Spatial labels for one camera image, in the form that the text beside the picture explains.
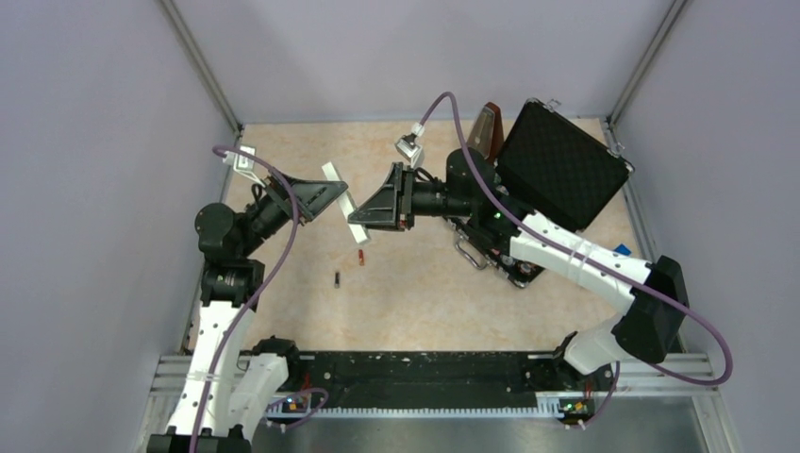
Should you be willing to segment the white remote control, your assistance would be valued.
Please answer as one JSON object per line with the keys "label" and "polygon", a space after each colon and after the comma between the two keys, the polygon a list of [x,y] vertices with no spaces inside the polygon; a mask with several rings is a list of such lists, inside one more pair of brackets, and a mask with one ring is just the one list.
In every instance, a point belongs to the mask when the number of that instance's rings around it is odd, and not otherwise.
{"label": "white remote control", "polygon": [[[324,164],[322,166],[322,170],[328,181],[343,182],[340,172],[332,161]],[[362,225],[352,224],[348,220],[349,215],[357,209],[357,205],[348,189],[346,189],[344,193],[337,198],[337,203],[342,211],[345,223],[347,224],[356,244],[364,245],[368,243],[371,240],[371,237],[367,228]]]}

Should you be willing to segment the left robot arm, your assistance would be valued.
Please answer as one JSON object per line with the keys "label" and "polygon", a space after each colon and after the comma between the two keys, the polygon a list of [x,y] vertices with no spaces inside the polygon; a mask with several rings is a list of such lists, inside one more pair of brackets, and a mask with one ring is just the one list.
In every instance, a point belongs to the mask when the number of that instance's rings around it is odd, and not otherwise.
{"label": "left robot arm", "polygon": [[149,452],[249,452],[275,393],[301,381],[302,364],[289,356],[294,344],[257,352],[240,381],[244,335],[265,284],[274,277],[252,254],[283,226],[297,229],[343,196],[343,181],[304,180],[282,173],[251,186],[242,210],[222,202],[203,207],[194,230],[204,256],[199,327],[180,398],[161,433],[150,435]]}

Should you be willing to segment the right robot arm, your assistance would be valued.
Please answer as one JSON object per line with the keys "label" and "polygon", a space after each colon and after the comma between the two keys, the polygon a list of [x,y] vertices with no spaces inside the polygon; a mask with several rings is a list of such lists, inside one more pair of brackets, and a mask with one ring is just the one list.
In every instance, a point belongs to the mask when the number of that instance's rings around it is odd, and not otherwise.
{"label": "right robot arm", "polygon": [[556,273],[605,299],[615,315],[570,335],[553,363],[554,378],[566,389],[579,388],[614,361],[665,361],[688,306],[677,261],[629,257],[557,225],[499,192],[493,166],[474,150],[452,152],[445,179],[421,180],[419,173],[394,163],[383,185],[348,214],[348,223],[403,231],[418,216],[464,217],[488,228],[486,246],[501,256]]}

